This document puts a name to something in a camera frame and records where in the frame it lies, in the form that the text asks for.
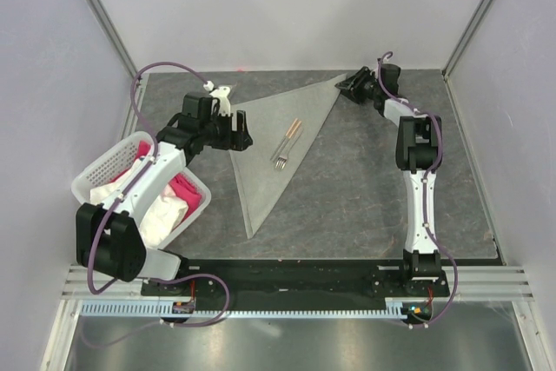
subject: gray cloth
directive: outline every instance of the gray cloth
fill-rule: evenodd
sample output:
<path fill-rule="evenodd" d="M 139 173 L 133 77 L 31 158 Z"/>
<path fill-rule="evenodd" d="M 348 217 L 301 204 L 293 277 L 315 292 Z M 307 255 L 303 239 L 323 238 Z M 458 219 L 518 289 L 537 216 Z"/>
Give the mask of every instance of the gray cloth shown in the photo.
<path fill-rule="evenodd" d="M 338 98 L 335 85 L 345 78 L 337 76 L 232 107 L 249 115 L 248 129 L 254 141 L 243 152 L 230 152 L 248 238 L 259 230 L 305 158 Z M 295 118 L 301 120 L 303 132 L 289 153 L 285 169 L 277 171 L 270 156 Z"/>

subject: white wall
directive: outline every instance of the white wall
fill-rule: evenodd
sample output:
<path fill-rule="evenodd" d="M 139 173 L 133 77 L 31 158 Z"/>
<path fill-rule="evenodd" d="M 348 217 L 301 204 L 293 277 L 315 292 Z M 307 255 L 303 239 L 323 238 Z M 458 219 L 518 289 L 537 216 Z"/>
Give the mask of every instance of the white wall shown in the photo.
<path fill-rule="evenodd" d="M 0 0 L 0 357 L 38 369 L 70 262 L 70 183 L 115 140 L 129 78 L 85 0 Z"/>
<path fill-rule="evenodd" d="M 103 0 L 137 66 L 354 69 L 386 50 L 446 64 L 479 0 Z"/>
<path fill-rule="evenodd" d="M 453 74 L 502 249 L 556 342 L 556 3 L 495 0 Z"/>

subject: pink object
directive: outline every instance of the pink object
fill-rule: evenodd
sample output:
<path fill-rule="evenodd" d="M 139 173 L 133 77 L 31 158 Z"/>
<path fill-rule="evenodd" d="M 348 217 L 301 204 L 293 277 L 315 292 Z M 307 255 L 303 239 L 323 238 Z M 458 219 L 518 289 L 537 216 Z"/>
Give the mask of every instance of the pink object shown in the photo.
<path fill-rule="evenodd" d="M 137 147 L 136 159 L 146 156 L 150 151 L 150 144 L 145 141 L 139 142 Z M 115 182 L 120 178 L 127 170 L 119 174 L 111 182 Z M 195 186 L 193 186 L 183 174 L 178 174 L 175 176 L 168 185 L 174 190 L 176 197 L 184 200 L 188 204 L 188 213 L 185 214 L 183 220 L 187 219 L 189 215 L 197 210 L 199 204 L 201 204 L 201 195 L 197 192 Z"/>

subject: laundry basket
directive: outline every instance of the laundry basket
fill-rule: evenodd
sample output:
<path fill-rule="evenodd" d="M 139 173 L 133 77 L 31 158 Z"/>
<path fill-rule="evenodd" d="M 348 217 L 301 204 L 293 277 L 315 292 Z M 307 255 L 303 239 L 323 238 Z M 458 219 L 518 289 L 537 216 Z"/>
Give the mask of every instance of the laundry basket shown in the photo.
<path fill-rule="evenodd" d="M 114 147 L 90 164 L 71 183 L 71 192 L 81 203 L 89 202 L 91 189 L 108 184 L 126 169 L 130 169 L 136 159 L 137 149 L 141 141 L 153 143 L 152 138 L 146 132 L 136 132 L 121 140 Z M 181 234 L 191 223 L 195 221 L 202 211 L 210 203 L 210 190 L 189 169 L 183 169 L 182 174 L 193 185 L 201 195 L 201 202 L 196 211 L 191 213 L 182 223 L 162 241 L 157 248 L 166 248 L 174 239 Z"/>

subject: gray work surface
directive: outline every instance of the gray work surface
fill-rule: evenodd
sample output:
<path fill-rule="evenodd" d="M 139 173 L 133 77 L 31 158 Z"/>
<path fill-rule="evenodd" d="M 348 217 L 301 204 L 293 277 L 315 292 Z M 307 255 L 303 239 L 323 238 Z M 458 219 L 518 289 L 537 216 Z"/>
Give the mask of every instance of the gray work surface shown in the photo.
<path fill-rule="evenodd" d="M 80 318 L 103 344 L 156 318 Z M 228 319 L 208 328 L 156 326 L 106 349 L 76 336 L 67 371 L 527 371 L 511 304 L 454 304 L 430 329 L 363 319 Z"/>
<path fill-rule="evenodd" d="M 282 93 L 353 71 L 207 73 L 231 85 L 232 103 Z M 142 112 L 161 129 L 202 91 L 185 73 L 152 74 Z M 494 258 L 493 234 L 438 70 L 402 70 L 400 93 L 441 115 L 445 155 L 435 188 L 439 240 L 456 258 Z M 394 160 L 397 129 L 371 103 L 339 96 L 292 182 L 248 240 L 228 152 L 206 148 L 189 168 L 212 202 L 168 250 L 192 258 L 400 258 L 407 234 L 406 187 Z"/>

